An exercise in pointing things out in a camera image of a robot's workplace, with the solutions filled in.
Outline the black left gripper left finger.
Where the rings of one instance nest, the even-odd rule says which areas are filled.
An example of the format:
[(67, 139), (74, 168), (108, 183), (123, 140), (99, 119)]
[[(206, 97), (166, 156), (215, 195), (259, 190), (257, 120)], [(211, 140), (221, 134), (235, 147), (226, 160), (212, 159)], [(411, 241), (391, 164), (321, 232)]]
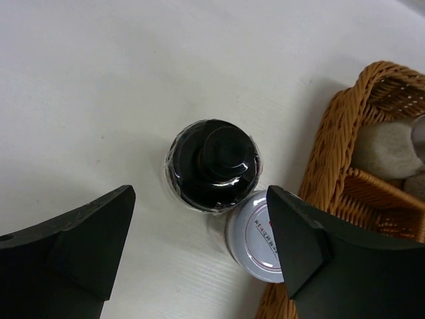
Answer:
[(112, 294), (135, 206), (123, 185), (1, 236), (2, 318), (99, 318)]

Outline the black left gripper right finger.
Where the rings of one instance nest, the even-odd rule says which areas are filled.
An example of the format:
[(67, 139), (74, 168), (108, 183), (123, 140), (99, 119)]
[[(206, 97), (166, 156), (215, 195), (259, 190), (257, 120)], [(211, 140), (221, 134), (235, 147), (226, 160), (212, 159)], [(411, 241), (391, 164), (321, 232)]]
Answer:
[(268, 213), (300, 318), (423, 318), (424, 245), (362, 229), (271, 185)]

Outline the black knob cap bottle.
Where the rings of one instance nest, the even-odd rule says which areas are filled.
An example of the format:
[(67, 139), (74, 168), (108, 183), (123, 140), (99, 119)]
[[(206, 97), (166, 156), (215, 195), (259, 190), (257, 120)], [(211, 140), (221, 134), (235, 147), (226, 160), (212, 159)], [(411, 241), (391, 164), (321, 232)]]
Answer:
[(262, 170), (258, 147), (244, 130), (224, 120), (199, 120), (173, 140), (163, 182), (187, 209), (220, 215), (254, 192)]

